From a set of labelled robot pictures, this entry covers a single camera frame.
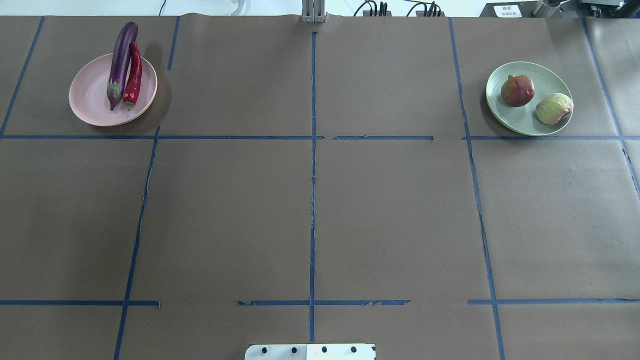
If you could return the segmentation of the red chili pepper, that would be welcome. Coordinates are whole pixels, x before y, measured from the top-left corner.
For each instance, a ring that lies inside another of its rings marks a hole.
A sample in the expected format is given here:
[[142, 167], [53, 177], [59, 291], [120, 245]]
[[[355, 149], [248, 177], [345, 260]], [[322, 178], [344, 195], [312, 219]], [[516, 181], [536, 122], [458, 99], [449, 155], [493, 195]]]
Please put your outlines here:
[[133, 43], [130, 44], [130, 52], [130, 69], [125, 89], [122, 93], [122, 103], [128, 111], [131, 111], [134, 105], [137, 104], [143, 73], [142, 57], [137, 41], [133, 41]]

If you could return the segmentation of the red yellow pomegranate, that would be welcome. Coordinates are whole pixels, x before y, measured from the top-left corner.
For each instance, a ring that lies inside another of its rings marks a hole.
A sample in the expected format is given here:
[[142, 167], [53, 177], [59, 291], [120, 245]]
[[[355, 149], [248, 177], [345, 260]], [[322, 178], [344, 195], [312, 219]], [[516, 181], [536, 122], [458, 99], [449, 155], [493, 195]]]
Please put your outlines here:
[[500, 90], [503, 102], [512, 108], [525, 106], [534, 98], [535, 94], [534, 82], [527, 75], [508, 75]]

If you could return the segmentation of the purple eggplant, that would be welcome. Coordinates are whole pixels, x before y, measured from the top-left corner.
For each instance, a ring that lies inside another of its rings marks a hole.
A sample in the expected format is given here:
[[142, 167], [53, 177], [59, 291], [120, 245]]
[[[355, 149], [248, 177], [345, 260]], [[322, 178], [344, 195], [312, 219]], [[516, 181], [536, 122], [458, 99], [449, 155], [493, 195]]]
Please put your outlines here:
[[135, 22], [127, 22], [119, 31], [110, 64], [110, 73], [107, 78], [106, 96], [109, 101], [110, 111], [121, 102], [130, 68], [131, 49], [130, 44], [137, 39], [138, 25]]

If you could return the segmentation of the yellow green peach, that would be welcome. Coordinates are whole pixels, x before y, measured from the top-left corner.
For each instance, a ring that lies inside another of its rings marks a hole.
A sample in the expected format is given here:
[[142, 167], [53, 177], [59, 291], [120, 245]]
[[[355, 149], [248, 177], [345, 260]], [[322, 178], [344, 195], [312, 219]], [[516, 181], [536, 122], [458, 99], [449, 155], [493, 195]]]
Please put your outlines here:
[[536, 107], [534, 114], [544, 125], [556, 125], [573, 112], [574, 102], [564, 93], [556, 92], [546, 96]]

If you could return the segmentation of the green plate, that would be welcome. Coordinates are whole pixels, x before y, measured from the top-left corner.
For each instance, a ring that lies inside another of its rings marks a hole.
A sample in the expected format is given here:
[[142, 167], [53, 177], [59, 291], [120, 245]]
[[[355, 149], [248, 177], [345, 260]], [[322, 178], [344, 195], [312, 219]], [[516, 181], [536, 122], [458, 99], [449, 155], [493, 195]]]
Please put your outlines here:
[[560, 132], [572, 119], [573, 96], [550, 69], [528, 61], [502, 64], [487, 78], [486, 103], [496, 120], [521, 135]]

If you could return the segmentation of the pink plate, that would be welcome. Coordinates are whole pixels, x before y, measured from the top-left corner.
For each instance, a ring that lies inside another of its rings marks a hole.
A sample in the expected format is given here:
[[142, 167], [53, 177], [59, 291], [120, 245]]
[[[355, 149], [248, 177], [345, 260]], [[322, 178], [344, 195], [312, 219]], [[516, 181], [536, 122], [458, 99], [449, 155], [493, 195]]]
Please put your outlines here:
[[158, 89], [158, 76], [153, 65], [142, 58], [141, 91], [138, 101], [129, 111], [119, 103], [113, 111], [106, 96], [106, 82], [110, 75], [113, 54], [105, 54], [90, 61], [74, 77], [68, 92], [73, 113], [93, 126], [125, 125], [141, 117], [153, 104]]

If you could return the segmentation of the aluminium frame post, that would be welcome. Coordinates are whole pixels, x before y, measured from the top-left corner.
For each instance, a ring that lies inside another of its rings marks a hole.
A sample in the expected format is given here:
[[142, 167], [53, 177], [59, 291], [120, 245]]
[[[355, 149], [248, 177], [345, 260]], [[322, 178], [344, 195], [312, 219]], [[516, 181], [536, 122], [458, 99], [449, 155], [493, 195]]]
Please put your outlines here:
[[325, 0], [302, 0], [301, 5], [302, 23], [324, 23], [326, 21]]

